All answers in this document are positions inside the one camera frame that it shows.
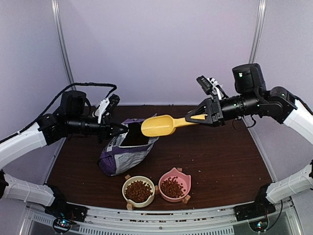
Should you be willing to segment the purple puppy food bag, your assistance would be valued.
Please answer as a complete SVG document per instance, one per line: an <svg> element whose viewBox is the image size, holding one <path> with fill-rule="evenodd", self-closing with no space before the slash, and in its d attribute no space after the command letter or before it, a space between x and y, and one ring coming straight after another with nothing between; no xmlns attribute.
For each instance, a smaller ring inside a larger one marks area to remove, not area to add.
<svg viewBox="0 0 313 235"><path fill-rule="evenodd" d="M128 132L114 137L101 152L97 165L107 176L116 176L141 163L152 150L158 137L141 132L144 118L128 118L122 122Z"/></svg>

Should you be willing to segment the yellow plastic scoop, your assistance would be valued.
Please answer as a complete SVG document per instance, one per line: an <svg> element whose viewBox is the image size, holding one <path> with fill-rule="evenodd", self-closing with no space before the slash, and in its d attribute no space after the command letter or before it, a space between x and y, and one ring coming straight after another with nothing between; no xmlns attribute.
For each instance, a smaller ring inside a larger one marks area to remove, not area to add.
<svg viewBox="0 0 313 235"><path fill-rule="evenodd" d="M197 124L196 122L186 121L184 117L173 118L170 115L161 115L144 120L141 125L141 132L147 137L161 137L173 134L179 127Z"/></svg>

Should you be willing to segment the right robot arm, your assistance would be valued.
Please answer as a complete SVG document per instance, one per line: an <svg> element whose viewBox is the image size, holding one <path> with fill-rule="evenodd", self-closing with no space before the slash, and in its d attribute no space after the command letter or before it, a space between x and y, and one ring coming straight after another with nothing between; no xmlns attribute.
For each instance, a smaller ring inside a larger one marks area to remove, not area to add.
<svg viewBox="0 0 313 235"><path fill-rule="evenodd" d="M240 95L220 100L217 94L212 94L212 98L206 98L185 116L187 122L218 127L245 116L271 117L313 144L313 112L299 97L280 86L268 91L257 63L236 66L232 73L235 90ZM260 189L259 199L250 209L255 216L267 211L270 203L313 189L313 161L299 172Z"/></svg>

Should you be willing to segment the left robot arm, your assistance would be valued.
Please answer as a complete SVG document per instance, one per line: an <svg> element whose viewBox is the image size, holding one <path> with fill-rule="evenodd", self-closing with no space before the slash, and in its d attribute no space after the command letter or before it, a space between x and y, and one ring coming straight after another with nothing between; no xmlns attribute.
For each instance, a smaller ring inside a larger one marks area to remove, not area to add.
<svg viewBox="0 0 313 235"><path fill-rule="evenodd" d="M81 91L63 92L60 106L52 114L40 115L33 124L0 143L0 166L4 167L19 157L49 146L72 134L96 136L99 142L127 132L128 128L112 121L111 113L119 103L119 96L112 94L99 102L95 111L85 114L90 106L87 95ZM37 185L0 173L1 198L17 199L51 207L59 216L66 217L70 206L56 188Z"/></svg>

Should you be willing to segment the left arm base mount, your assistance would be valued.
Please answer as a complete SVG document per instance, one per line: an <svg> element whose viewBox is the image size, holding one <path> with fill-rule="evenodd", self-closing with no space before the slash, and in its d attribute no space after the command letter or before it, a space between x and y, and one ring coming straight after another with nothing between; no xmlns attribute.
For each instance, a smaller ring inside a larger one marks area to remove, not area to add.
<svg viewBox="0 0 313 235"><path fill-rule="evenodd" d="M53 196L55 197L51 206L44 206L45 213L48 213L55 218L63 218L71 221L84 222L88 208L70 204L66 196L57 186L48 186L52 189Z"/></svg>

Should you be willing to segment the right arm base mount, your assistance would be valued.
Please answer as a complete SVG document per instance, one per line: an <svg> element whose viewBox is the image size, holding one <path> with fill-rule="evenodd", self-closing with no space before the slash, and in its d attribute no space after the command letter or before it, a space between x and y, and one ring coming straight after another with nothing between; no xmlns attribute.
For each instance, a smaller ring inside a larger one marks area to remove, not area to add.
<svg viewBox="0 0 313 235"><path fill-rule="evenodd" d="M237 221L250 220L276 212L275 205L266 199L269 186L270 184L261 186L253 202L234 207Z"/></svg>

